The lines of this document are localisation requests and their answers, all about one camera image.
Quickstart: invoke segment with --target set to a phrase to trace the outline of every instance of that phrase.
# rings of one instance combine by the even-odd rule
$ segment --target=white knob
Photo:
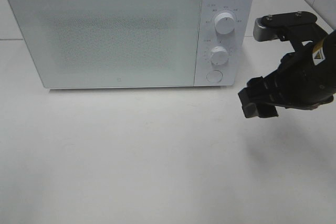
[[[228,34],[235,29],[236,18],[231,13],[221,13],[215,18],[215,28],[219,34]]]
[[[229,59],[229,53],[224,47],[215,47],[211,50],[211,62],[213,65],[220,66]]]

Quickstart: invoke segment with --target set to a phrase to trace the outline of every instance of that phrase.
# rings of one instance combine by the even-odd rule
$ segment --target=microwave door window
[[[47,88],[192,86],[201,0],[10,0]]]

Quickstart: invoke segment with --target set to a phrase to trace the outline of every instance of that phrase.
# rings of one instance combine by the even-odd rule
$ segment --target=round button
[[[220,71],[212,71],[208,73],[207,77],[209,82],[218,83],[222,80],[223,74]]]
[[[235,29],[236,19],[231,13],[221,13],[215,18],[215,28],[219,34],[228,34]]]
[[[211,63],[216,66],[223,65],[229,59],[229,53],[224,47],[215,47],[211,50]]]

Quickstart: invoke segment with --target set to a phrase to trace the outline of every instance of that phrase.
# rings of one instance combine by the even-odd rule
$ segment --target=robotic arm
[[[277,70],[253,78],[238,94],[246,118],[278,116],[276,106],[313,110],[336,93],[336,31],[327,34],[309,12],[268,15],[255,22],[257,41],[290,41],[294,52]]]

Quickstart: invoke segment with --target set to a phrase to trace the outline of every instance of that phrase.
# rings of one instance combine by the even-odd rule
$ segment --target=white countertop
[[[49,91],[0,0],[0,223],[334,223],[336,102],[247,120],[237,96],[291,50],[254,19],[297,10],[254,0],[232,87]]]

